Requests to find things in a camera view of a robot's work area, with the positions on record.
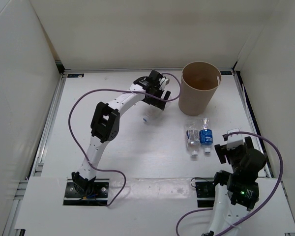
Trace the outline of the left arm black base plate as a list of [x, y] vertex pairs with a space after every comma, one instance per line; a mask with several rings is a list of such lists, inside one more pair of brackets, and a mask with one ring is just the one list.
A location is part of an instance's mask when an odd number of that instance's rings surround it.
[[64, 192], [64, 206], [105, 206], [108, 204], [109, 179], [100, 178], [86, 190], [78, 190], [73, 180], [68, 179]]

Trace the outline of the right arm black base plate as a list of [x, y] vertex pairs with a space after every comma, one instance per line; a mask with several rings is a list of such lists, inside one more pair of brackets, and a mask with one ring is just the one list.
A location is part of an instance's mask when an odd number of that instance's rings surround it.
[[194, 177], [190, 180], [190, 185], [196, 190], [197, 207], [213, 207], [215, 199], [215, 186], [213, 181]]

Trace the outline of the clear plastic bottle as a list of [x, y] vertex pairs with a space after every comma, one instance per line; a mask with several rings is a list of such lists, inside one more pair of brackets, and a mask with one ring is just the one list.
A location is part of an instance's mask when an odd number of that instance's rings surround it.
[[158, 125], [165, 121], [167, 115], [169, 114], [172, 102], [167, 102], [165, 109], [161, 110], [152, 105], [148, 105], [144, 108], [142, 113], [142, 120], [147, 125]]

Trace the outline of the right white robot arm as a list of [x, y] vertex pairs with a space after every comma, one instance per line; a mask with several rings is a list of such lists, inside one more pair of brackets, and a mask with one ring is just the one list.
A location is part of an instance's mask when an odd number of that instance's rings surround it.
[[226, 236], [236, 236], [237, 221], [247, 216], [259, 200], [258, 173], [266, 164], [265, 156], [254, 149], [250, 137], [241, 134], [227, 137], [225, 145], [215, 145], [222, 164], [231, 165], [233, 172], [220, 170], [214, 176], [211, 191], [215, 195], [212, 217], [205, 236], [216, 236], [232, 226]]

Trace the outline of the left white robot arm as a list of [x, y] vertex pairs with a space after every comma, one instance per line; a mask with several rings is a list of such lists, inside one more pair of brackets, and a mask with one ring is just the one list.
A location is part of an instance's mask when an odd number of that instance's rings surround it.
[[121, 116], [140, 101], [164, 110], [171, 94], [170, 91], [165, 91], [169, 81], [166, 76], [152, 70], [148, 76], [136, 79], [127, 90], [121, 90], [121, 95], [114, 100], [96, 105], [90, 124], [89, 147], [84, 150], [78, 144], [84, 160], [80, 168], [71, 174], [74, 188], [79, 194], [84, 197], [93, 194], [99, 161], [108, 143], [116, 138], [119, 132]]

